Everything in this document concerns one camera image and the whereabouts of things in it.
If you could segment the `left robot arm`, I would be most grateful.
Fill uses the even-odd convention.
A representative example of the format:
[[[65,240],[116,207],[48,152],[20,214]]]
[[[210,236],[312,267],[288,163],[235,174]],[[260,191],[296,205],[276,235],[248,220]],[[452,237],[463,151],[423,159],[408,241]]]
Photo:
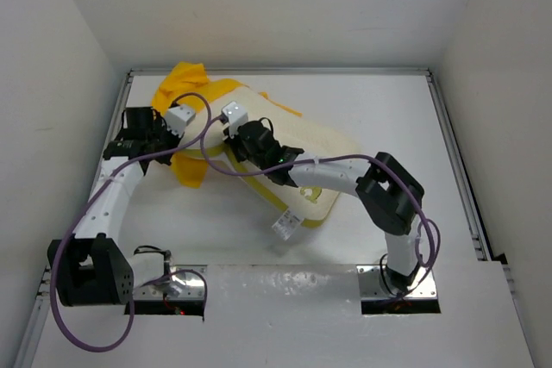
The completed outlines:
[[[165,114],[152,107],[122,112],[121,127],[103,150],[91,206],[67,243],[53,240],[48,248],[63,305],[125,304],[134,289],[167,274],[166,251],[146,248],[126,255],[119,239],[130,199],[147,173],[144,157],[169,165],[195,115],[186,105],[173,105]]]

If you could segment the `cream pillow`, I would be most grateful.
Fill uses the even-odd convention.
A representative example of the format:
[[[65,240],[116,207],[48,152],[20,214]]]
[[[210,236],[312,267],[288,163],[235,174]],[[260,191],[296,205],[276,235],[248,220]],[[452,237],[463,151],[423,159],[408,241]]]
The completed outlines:
[[[312,156],[331,157],[355,153],[360,149],[358,144],[347,135],[342,134],[323,124],[304,119],[301,115],[292,112],[291,109],[279,105],[262,93],[255,92],[244,84],[232,79],[223,79],[193,90],[203,96],[212,111],[213,117],[219,115],[224,105],[237,102],[245,107],[250,121],[266,117],[273,122],[274,138],[282,146],[303,148]],[[205,107],[195,97],[186,97],[179,100],[197,111],[198,118],[189,127],[191,135],[196,135],[204,127]],[[212,160],[222,168],[229,168],[235,172],[252,172],[256,169],[248,161],[238,162],[228,145],[223,144],[223,126],[213,125],[205,136],[205,149]],[[203,162],[203,154],[199,151],[199,144],[192,146],[190,150],[184,150],[177,154],[180,159],[177,165],[182,166],[185,174],[193,159],[206,168]],[[254,176],[242,178],[242,180],[274,206],[284,213],[290,210],[295,216],[302,219],[301,225],[306,228],[318,228],[327,219],[339,193],[334,190],[323,190],[314,184],[299,187],[277,185],[266,176]]]

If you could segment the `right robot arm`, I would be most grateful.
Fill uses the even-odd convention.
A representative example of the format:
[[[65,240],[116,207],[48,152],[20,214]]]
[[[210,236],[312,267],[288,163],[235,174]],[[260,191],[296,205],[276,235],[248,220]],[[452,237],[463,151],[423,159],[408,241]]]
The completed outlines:
[[[411,287],[420,268],[412,225],[424,189],[391,154],[379,152],[374,162],[361,157],[316,162],[304,149],[280,144],[261,121],[227,127],[223,136],[236,161],[253,164],[274,184],[357,197],[385,233],[388,285],[401,293]]]

